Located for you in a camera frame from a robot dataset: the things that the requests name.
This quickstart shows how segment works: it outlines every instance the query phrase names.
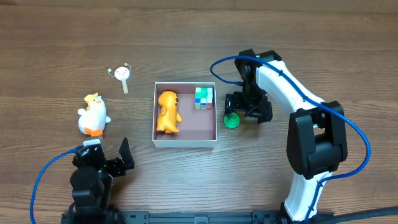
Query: cardboard box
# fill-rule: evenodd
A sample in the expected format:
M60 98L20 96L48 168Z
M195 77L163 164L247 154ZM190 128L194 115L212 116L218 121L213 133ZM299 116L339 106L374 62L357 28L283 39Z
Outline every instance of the cardboard box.
M211 110L195 109L195 88L213 89ZM165 90L178 95L178 113L182 122L177 123L179 133L164 134L156 131L157 116L161 106L157 99ZM155 82L154 120L152 140L156 147L215 147L217 142L216 85L213 82Z

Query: yellow duck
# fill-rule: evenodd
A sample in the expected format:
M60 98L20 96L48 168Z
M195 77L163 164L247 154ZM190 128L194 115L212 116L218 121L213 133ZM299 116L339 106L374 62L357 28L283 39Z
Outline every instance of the yellow duck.
M83 134L102 136L105 124L111 122L111 118L106 115L105 102L98 93L89 94L84 99L87 102L87 109L79 109L79 129Z
M164 131L165 134L177 133L177 122L181 123L182 118L177 112L178 95L172 91L164 91L157 100L162 107L157 117L156 131Z

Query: duck toy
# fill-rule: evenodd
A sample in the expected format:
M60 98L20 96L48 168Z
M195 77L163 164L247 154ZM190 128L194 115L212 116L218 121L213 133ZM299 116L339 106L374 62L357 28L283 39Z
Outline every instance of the duck toy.
M106 115L105 102L98 93L89 94L84 99L87 102L87 109L79 109L79 129L83 134L102 136L105 124L111 122L111 118Z

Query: colorful cube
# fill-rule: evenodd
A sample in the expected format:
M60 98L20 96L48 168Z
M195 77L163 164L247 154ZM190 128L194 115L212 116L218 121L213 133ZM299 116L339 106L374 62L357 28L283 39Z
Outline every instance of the colorful cube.
M211 110L213 105L213 88L196 87L195 89L195 109Z

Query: table surface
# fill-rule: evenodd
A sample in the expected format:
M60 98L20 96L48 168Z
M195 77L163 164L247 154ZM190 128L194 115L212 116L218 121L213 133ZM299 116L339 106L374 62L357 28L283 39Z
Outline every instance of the table surface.
M373 147L368 166L328 182L318 205L337 214L396 205L398 191L398 15L337 12L0 6L0 223L30 223L32 187L53 157L82 143L77 109L98 92L112 122L106 157L127 137L136 168L115 179L123 210L237 212L278 209L293 171L285 153L288 118L238 129L222 122L224 97L239 91L210 75L210 65L239 51L275 50L310 91L337 100ZM108 68L132 67L128 95ZM232 62L216 68L239 80ZM156 149L151 141L154 82L216 82L214 149ZM348 126L348 159L365 148ZM58 223L73 202L72 156L39 184L37 223ZM357 223L394 223L382 217Z

